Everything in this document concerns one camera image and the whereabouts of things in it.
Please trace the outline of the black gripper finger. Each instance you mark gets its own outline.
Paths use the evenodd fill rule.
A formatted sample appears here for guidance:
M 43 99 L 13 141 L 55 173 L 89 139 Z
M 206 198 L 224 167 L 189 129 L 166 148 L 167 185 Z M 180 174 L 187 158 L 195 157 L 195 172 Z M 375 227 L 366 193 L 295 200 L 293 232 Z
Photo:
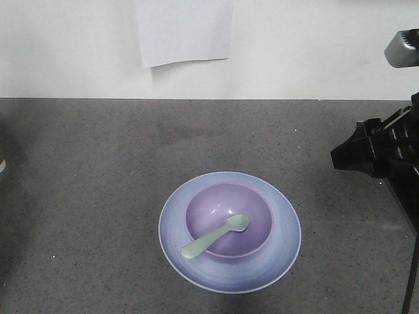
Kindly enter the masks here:
M 331 151 L 335 169 L 360 171 L 370 176 L 375 173 L 374 152 L 366 122 L 358 122 L 348 140 Z

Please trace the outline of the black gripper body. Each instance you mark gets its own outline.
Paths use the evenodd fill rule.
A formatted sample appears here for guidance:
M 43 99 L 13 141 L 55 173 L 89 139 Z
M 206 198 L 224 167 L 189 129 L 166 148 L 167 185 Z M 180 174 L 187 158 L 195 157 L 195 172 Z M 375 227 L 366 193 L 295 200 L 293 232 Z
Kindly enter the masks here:
M 367 139 L 367 161 L 375 178 L 387 179 L 404 212 L 418 228 L 418 94 L 411 105 L 389 118 L 370 118 L 357 122 Z

